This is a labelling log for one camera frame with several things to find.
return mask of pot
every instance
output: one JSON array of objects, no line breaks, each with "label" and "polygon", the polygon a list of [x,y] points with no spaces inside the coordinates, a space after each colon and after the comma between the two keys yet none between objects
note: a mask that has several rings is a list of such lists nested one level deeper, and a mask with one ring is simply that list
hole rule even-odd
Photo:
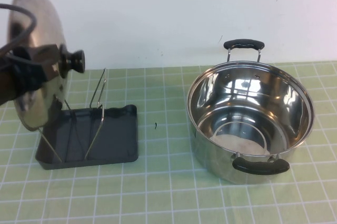
[{"label": "pot", "polygon": [[[192,150],[222,179],[268,182],[289,170],[293,151],[311,133],[313,102],[291,75],[260,63],[263,42],[233,40],[224,48],[227,62],[201,74],[187,95]],[[257,62],[230,62],[234,48],[257,50]]]}]

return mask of cord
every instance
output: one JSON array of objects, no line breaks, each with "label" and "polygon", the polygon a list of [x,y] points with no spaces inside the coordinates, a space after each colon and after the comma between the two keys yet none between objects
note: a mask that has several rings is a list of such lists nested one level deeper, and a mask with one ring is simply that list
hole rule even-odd
[{"label": "cord", "polygon": [[20,12],[22,14],[25,14],[26,16],[28,16],[31,19],[31,24],[29,25],[29,27],[26,30],[21,32],[17,37],[15,37],[9,43],[7,43],[6,45],[4,45],[3,47],[0,48],[0,57],[2,57],[5,54],[7,54],[9,51],[13,50],[15,47],[19,46],[23,40],[25,40],[26,38],[29,37],[30,33],[36,27],[37,21],[36,21],[35,15],[33,13],[31,13],[30,11],[28,11],[24,8],[16,6],[16,5],[0,4],[0,9],[8,9],[10,11]]}]

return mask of black knob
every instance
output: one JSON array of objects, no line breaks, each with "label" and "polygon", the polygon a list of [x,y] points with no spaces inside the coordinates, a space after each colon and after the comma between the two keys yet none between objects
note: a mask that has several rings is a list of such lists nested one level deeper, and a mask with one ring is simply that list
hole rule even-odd
[{"label": "black knob", "polygon": [[74,53],[70,53],[65,45],[61,45],[60,55],[60,74],[62,77],[66,77],[70,70],[84,73],[85,56],[83,50],[78,50]]}]

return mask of green grid mat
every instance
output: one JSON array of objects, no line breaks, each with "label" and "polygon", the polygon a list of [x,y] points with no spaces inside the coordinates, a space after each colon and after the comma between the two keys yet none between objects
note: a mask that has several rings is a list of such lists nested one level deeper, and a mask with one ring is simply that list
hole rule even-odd
[{"label": "green grid mat", "polygon": [[[38,133],[7,103],[0,108],[0,223],[336,223],[337,62],[276,66],[308,89],[316,120],[291,171],[258,185],[229,184],[191,154],[185,96],[209,66],[108,70],[105,106],[137,106],[133,163],[45,171],[35,160]],[[101,74],[71,74],[71,108],[89,106]]]}]

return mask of black plastic base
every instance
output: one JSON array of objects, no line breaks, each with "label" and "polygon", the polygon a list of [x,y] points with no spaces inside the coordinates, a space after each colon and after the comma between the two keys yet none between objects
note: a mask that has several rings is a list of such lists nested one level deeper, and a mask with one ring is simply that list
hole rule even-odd
[{"label": "black plastic base", "polygon": [[101,122],[101,109],[64,110],[43,128],[43,134],[62,159],[59,161],[41,137],[35,159],[46,170],[133,162],[138,159],[137,107],[109,108],[101,130],[84,160]]}]

